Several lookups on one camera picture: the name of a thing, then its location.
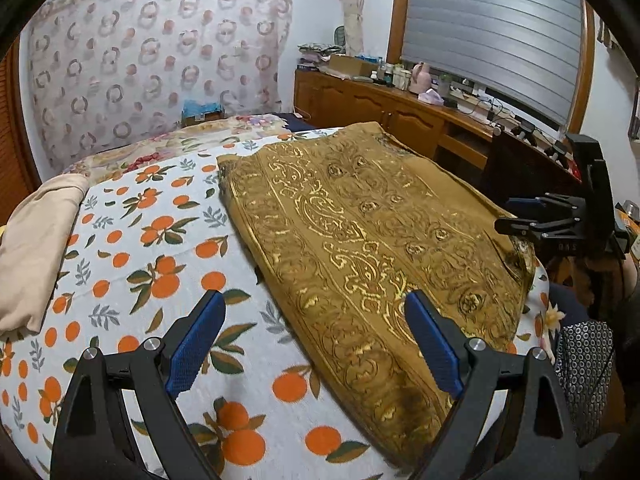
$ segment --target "cardboard box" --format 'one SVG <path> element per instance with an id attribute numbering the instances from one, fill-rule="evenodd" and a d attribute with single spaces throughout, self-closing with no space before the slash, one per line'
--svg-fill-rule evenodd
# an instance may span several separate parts
<path id="1" fill-rule="evenodd" d="M 329 59 L 329 68 L 345 75 L 363 75 L 369 77 L 371 72 L 378 69 L 375 63 L 363 59 L 345 56 L 344 54 L 332 54 Z"/>
<path id="2" fill-rule="evenodd" d="M 206 121 L 217 121 L 218 119 L 224 119 L 224 112 L 206 112 L 203 114 L 192 115 L 182 118 L 182 127 L 194 126 L 196 124 L 204 123 Z"/>

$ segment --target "gray roller shade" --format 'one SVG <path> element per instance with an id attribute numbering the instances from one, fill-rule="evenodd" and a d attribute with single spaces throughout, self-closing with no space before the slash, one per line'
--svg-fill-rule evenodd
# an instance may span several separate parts
<path id="1" fill-rule="evenodd" d="M 468 77 L 565 124 L 580 0 L 409 0 L 402 59 Z"/>

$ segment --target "patterned gray fabric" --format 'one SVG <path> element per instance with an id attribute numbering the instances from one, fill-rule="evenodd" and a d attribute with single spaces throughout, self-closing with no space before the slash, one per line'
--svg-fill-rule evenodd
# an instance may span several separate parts
<path id="1" fill-rule="evenodd" d="M 593 440 L 598 431 L 613 359 L 612 333 L 606 323 L 589 320 L 560 331 L 555 370 L 579 445 Z"/>

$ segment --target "folded clothes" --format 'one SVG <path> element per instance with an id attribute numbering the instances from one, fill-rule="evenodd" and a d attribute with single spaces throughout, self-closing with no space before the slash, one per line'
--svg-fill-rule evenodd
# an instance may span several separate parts
<path id="1" fill-rule="evenodd" d="M 88 189 L 85 176 L 55 176 L 15 208 L 0 244 L 0 334 L 21 326 L 40 331 Z"/>

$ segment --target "brown fabric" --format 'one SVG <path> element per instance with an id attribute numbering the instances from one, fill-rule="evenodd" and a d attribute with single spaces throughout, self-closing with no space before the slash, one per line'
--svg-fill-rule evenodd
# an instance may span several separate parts
<path id="1" fill-rule="evenodd" d="M 218 163 L 229 215 L 325 382 L 391 459 L 414 464 L 450 400 L 406 324 L 405 294 L 421 288 L 505 350 L 531 247 L 514 255 L 493 229 L 503 211 L 377 123 Z"/>

